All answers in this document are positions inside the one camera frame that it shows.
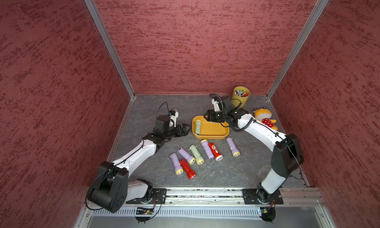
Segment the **yellow plastic storage box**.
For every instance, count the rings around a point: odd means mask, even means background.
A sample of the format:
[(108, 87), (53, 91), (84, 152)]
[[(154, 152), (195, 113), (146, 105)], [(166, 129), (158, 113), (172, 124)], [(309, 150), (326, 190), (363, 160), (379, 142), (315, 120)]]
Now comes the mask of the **yellow plastic storage box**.
[[(195, 133), (195, 121), (201, 120), (201, 135), (198, 136)], [(195, 138), (203, 140), (222, 140), (228, 136), (230, 129), (227, 127), (227, 123), (214, 123), (208, 122), (204, 119), (203, 116), (195, 116), (192, 121), (192, 132)]]

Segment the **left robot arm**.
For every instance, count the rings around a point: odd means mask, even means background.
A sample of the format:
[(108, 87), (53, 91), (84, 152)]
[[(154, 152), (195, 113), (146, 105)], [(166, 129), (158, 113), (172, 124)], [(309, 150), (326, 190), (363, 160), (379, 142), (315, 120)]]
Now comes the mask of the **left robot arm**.
[(187, 136), (191, 129), (191, 125), (186, 123), (166, 131), (154, 129), (153, 133), (142, 137), (141, 142), (126, 155), (113, 162), (102, 162), (87, 191), (86, 206), (92, 202), (101, 209), (115, 213), (125, 202), (135, 199), (150, 202), (153, 199), (152, 184), (143, 179), (129, 181), (129, 177), (144, 161), (156, 154), (166, 142), (172, 138)]

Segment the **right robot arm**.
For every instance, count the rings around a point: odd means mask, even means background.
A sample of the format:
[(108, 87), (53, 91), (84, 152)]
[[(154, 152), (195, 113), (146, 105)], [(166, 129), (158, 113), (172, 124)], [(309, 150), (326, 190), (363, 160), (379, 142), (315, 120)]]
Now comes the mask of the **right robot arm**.
[(210, 109), (205, 113), (204, 118), (214, 123), (226, 122), (235, 132), (245, 131), (271, 150), (271, 170), (258, 185), (256, 191), (257, 199), (262, 204), (268, 204), (274, 200), (275, 193), (291, 173), (304, 162), (300, 142), (296, 135), (277, 132), (242, 108), (229, 113), (226, 113), (225, 110)]

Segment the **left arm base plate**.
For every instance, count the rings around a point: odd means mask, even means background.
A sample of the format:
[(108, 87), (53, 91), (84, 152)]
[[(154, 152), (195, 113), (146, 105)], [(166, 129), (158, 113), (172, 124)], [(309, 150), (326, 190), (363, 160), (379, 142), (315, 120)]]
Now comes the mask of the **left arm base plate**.
[(166, 200), (167, 189), (166, 188), (150, 188), (142, 198), (135, 198), (130, 201), (126, 201), (126, 204), (142, 204), (142, 205), (154, 205), (164, 204)]

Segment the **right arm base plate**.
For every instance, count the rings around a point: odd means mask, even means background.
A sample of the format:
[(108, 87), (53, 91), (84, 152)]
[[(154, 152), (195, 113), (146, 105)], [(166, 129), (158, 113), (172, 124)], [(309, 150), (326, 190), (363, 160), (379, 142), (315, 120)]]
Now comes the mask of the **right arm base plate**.
[(268, 194), (264, 189), (249, 189), (242, 190), (242, 197), (245, 205), (283, 205), (284, 201), (279, 190), (273, 194)]

